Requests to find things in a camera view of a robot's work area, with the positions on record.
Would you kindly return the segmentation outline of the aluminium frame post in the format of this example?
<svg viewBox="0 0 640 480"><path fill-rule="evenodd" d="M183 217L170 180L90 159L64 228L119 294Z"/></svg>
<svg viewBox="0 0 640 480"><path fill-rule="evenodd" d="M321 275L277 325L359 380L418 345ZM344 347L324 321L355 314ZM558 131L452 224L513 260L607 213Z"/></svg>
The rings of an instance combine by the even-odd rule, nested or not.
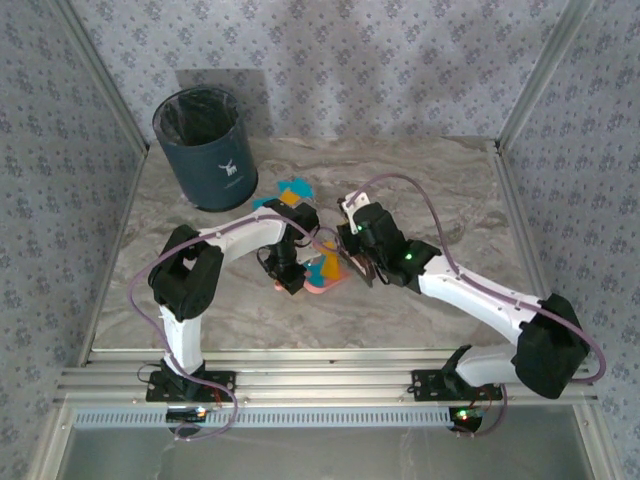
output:
<svg viewBox="0 0 640 480"><path fill-rule="evenodd" d="M145 155L148 152L148 144L75 8L69 0L46 0L46 2L59 20L82 63L88 69L90 77L114 115L127 141L138 153Z"/></svg>
<svg viewBox="0 0 640 480"><path fill-rule="evenodd" d="M534 107L596 1L567 0L565 8L551 29L538 60L496 138L499 153L504 153L511 147L526 125Z"/></svg>

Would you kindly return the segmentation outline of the dark blue waste bin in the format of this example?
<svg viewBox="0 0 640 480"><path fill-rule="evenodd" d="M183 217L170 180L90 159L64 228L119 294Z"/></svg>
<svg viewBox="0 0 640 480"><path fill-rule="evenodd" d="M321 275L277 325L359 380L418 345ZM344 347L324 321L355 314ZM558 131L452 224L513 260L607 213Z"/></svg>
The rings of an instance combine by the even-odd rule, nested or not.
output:
<svg viewBox="0 0 640 480"><path fill-rule="evenodd" d="M206 145L181 147L157 139L183 194L200 210L235 209L257 187L257 167L240 108L239 113L238 123L228 134Z"/></svg>

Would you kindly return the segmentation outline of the black pink hand brush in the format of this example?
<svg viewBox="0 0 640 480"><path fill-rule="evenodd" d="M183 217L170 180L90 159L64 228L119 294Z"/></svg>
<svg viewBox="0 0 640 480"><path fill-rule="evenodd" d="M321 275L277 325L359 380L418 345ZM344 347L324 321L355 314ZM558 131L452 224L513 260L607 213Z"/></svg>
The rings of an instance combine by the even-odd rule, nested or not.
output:
<svg viewBox="0 0 640 480"><path fill-rule="evenodd" d="M349 252L347 252L347 251L342 251L341 252L341 257L344 259L344 261L346 262L347 266L349 268L351 268L355 273L358 274L358 276L362 279L362 281L367 285L368 288L372 288L374 280L377 278L375 267L374 267L374 264L372 263L372 261L365 254L362 253L369 260L369 269L368 270L354 269L347 262L348 254L349 254Z"/></svg>

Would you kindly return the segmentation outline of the clear plastic bin liner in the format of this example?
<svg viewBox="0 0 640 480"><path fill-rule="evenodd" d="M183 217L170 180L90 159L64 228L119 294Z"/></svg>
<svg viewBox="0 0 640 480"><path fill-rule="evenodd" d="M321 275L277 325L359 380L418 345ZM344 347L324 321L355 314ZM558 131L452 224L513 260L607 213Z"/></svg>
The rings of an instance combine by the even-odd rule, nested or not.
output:
<svg viewBox="0 0 640 480"><path fill-rule="evenodd" d="M181 90L161 102L152 126L159 141L194 147L217 141L238 123L238 101L230 93L211 86Z"/></svg>

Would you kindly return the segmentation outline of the pink plastic dustpan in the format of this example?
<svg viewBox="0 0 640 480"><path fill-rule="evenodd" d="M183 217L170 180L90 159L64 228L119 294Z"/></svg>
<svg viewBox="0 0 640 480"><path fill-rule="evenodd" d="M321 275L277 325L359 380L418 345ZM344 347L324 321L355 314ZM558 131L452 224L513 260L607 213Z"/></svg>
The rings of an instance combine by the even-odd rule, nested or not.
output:
<svg viewBox="0 0 640 480"><path fill-rule="evenodd" d="M341 283L345 282L350 277L350 274L347 271L347 268L342 266L341 264L340 264L340 270L341 270L341 279L338 280L338 281L324 280L323 283L311 283L311 282L308 281L308 273L307 273L307 270L305 268L304 289L306 289L309 293L319 295L319 294L322 294L322 293L324 293L324 292L326 292L326 291L328 291L328 290L330 290L330 289L332 289L334 287L337 287L338 285L340 285Z"/></svg>

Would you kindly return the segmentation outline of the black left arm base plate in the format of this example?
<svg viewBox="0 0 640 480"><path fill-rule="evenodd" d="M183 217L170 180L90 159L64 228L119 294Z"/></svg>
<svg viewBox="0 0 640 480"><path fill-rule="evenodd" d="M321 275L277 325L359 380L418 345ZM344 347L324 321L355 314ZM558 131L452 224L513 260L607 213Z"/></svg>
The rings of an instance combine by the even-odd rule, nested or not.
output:
<svg viewBox="0 0 640 480"><path fill-rule="evenodd" d="M217 383L232 392L235 391L236 373L233 371L204 371L202 378L206 382ZM162 370L151 373L145 399L147 402L231 402L230 395L220 389L178 377L172 371L167 373Z"/></svg>

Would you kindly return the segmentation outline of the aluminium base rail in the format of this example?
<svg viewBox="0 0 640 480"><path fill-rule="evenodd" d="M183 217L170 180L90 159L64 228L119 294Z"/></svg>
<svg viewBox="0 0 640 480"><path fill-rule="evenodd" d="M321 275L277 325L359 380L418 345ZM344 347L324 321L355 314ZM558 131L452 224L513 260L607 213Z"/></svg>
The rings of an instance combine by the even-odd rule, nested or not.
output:
<svg viewBox="0 0 640 480"><path fill-rule="evenodd" d="M204 353L211 370L236 373L235 393L245 407L399 406L412 403L410 374L438 369L442 349L246 349ZM137 378L162 356L157 349L97 349L81 367L63 371L58 403L141 403Z"/></svg>

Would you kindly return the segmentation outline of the left controller board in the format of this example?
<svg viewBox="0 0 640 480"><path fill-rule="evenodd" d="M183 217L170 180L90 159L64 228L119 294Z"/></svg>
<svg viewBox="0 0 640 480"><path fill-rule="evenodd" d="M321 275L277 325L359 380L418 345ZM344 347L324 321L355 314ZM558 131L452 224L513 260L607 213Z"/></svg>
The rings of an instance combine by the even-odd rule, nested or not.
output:
<svg viewBox="0 0 640 480"><path fill-rule="evenodd" d="M202 423L208 416L208 410L204 407L169 407L165 414L167 423Z"/></svg>

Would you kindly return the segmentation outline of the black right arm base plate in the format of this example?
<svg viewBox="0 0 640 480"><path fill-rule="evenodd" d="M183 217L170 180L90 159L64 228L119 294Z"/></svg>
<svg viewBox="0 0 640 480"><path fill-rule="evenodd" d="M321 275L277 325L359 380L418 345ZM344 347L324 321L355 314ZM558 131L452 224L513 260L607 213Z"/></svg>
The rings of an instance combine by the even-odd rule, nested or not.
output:
<svg viewBox="0 0 640 480"><path fill-rule="evenodd" d="M457 373L447 373L442 370L413 370L407 392L419 402L503 399L503 392L499 386L486 384L474 387Z"/></svg>

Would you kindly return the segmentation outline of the aluminium table side rail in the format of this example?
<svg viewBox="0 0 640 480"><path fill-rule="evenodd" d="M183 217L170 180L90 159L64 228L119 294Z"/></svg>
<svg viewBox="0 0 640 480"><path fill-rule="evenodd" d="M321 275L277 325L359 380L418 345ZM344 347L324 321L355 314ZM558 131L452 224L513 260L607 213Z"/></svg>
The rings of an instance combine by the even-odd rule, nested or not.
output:
<svg viewBox="0 0 640 480"><path fill-rule="evenodd" d="M547 281L539 258L510 166L501 155L499 144L496 141L490 140L488 142L488 151L489 160L496 173L501 199L506 208L516 252L530 291L540 298L547 298L552 293L552 288Z"/></svg>
<svg viewBox="0 0 640 480"><path fill-rule="evenodd" d="M91 311L91 315L89 317L89 324L86 330L86 334L84 336L84 342L79 353L77 366L80 368L83 368L88 364L91 356L93 342L95 339L102 307L104 304L104 300L106 298L106 294L109 289L111 277L117 262L122 239L123 239L126 227L128 225L128 221L129 221L130 213L135 200L138 185L139 185L141 175L146 163L146 159L148 158L148 155L149 155L149 150L150 148L147 147L141 154L138 164L136 166L136 170L132 177L131 186L128 191L126 202L124 204L124 210L120 217L120 222L118 224L118 230L116 231L116 234L114 237L114 243L112 245L112 249L110 251L110 254L106 263L106 267L101 279L101 283L99 284L99 289L97 291L94 307Z"/></svg>

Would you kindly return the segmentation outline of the right controller board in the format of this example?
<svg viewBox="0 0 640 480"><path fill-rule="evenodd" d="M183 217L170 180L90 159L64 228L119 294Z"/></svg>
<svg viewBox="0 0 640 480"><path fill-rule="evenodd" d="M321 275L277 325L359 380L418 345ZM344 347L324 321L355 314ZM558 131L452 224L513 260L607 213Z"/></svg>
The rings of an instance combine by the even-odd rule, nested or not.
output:
<svg viewBox="0 0 640 480"><path fill-rule="evenodd" d="M454 433L475 435L482 425L485 412L481 408L451 407L449 416L453 424L449 430Z"/></svg>

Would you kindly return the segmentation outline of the aluminium frame leg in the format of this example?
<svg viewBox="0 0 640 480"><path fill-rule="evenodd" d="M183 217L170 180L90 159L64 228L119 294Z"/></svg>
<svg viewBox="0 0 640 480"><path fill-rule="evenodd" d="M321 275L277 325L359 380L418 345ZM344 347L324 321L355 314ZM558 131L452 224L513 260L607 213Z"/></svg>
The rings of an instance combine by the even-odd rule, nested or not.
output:
<svg viewBox="0 0 640 480"><path fill-rule="evenodd" d="M75 417L75 408L67 403L52 407L32 455L26 480L56 480Z"/></svg>
<svg viewBox="0 0 640 480"><path fill-rule="evenodd" d="M626 480L600 406L575 405L573 410L594 479Z"/></svg>

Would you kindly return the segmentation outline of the controller board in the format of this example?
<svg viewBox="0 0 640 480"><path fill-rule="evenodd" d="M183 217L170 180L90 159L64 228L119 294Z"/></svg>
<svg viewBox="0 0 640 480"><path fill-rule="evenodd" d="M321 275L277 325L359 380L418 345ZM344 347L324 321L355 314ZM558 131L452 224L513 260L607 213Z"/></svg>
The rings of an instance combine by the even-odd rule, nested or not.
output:
<svg viewBox="0 0 640 480"><path fill-rule="evenodd" d="M481 408L451 407L449 416L453 424L449 430L454 433L475 435L482 425L485 412Z"/></svg>
<svg viewBox="0 0 640 480"><path fill-rule="evenodd" d="M202 423L208 416L208 410L204 407L169 407L165 414L167 423Z"/></svg>

